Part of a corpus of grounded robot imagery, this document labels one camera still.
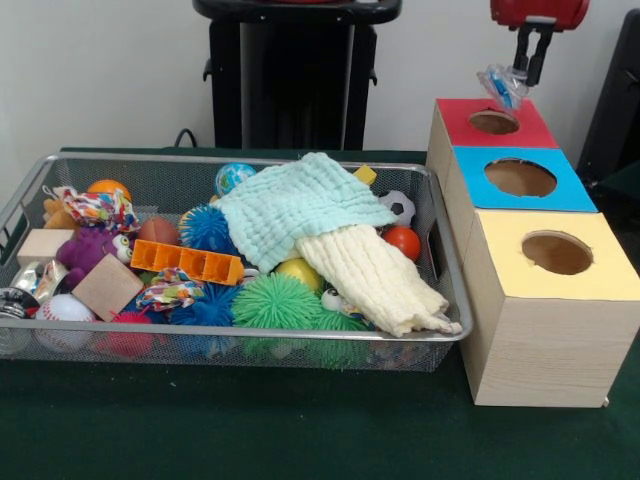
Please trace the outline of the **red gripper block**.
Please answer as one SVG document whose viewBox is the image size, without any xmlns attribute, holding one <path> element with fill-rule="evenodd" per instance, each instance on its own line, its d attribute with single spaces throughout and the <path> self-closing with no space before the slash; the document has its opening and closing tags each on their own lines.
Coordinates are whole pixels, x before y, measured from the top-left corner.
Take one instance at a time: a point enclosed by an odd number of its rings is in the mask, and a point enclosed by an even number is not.
<svg viewBox="0 0 640 480">
<path fill-rule="evenodd" d="M 510 29 L 519 28 L 513 69 L 515 71 L 528 69 L 528 86 L 539 84 L 547 49 L 553 36 L 553 29 L 576 29 L 586 16 L 589 4 L 589 0 L 490 1 L 491 18 L 495 22 Z M 529 59 L 528 48 L 531 31 L 539 34 L 539 40 L 534 54 Z"/>
</svg>

